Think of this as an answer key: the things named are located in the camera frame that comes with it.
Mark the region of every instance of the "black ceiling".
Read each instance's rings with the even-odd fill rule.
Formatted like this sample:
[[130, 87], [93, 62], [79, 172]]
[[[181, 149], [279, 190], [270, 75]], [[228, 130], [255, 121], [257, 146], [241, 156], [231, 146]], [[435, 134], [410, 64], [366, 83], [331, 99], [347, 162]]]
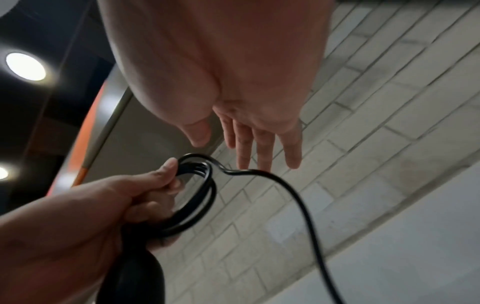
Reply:
[[[47, 79], [12, 75], [10, 52], [36, 56]], [[0, 18], [0, 214], [40, 198], [58, 169], [114, 58], [95, 1], [20, 0]]]

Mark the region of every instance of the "hand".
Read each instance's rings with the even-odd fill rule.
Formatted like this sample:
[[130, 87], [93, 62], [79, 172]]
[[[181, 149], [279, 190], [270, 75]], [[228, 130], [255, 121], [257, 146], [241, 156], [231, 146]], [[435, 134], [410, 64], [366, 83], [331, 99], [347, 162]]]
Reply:
[[124, 223], [172, 215], [177, 168], [171, 158], [157, 171], [77, 186], [0, 217], [0, 302], [58, 303], [98, 283], [120, 253]]
[[246, 169], [269, 171], [275, 134], [302, 160], [299, 114], [323, 57], [332, 0], [101, 0], [113, 53], [138, 100], [194, 146], [219, 116]]

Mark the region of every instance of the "ceiling light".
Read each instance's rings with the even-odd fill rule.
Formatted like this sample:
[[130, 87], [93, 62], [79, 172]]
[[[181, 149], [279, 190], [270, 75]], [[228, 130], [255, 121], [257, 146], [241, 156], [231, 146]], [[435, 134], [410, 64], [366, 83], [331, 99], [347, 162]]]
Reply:
[[32, 56], [22, 53], [10, 53], [5, 60], [10, 70], [22, 78], [40, 81], [47, 75], [43, 65]]
[[6, 179], [8, 176], [9, 172], [5, 168], [0, 167], [0, 180]]

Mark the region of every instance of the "coiled cable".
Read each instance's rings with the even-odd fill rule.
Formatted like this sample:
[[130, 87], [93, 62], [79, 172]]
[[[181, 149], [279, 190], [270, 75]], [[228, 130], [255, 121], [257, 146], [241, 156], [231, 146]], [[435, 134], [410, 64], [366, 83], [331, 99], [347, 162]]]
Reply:
[[[305, 203], [299, 194], [292, 188], [292, 186], [274, 174], [253, 169], [230, 170], [219, 163], [216, 159], [202, 154], [192, 153], [182, 156], [180, 159], [178, 159], [178, 172], [176, 175], [179, 176], [189, 173], [195, 174], [203, 178], [203, 183], [193, 197], [188, 201], [188, 203], [178, 210], [170, 219], [165, 220], [160, 224], [150, 226], [147, 231], [148, 238], [163, 239], [180, 234], [194, 226], [206, 215], [215, 202], [215, 198], [217, 196], [217, 185], [213, 179], [212, 164], [227, 175], [254, 175], [268, 178], [280, 184], [286, 191], [290, 193], [300, 208], [303, 219], [305, 220], [313, 255], [315, 256], [321, 278], [327, 288], [327, 291], [335, 304], [344, 304], [344, 301], [342, 300], [342, 297], [340, 296], [340, 293], [338, 292], [324, 261], [320, 240], [317, 236], [314, 223], [310, 217], [307, 207], [305, 206]], [[206, 200], [206, 203], [202, 206], [203, 201], [207, 197], [208, 199]]]

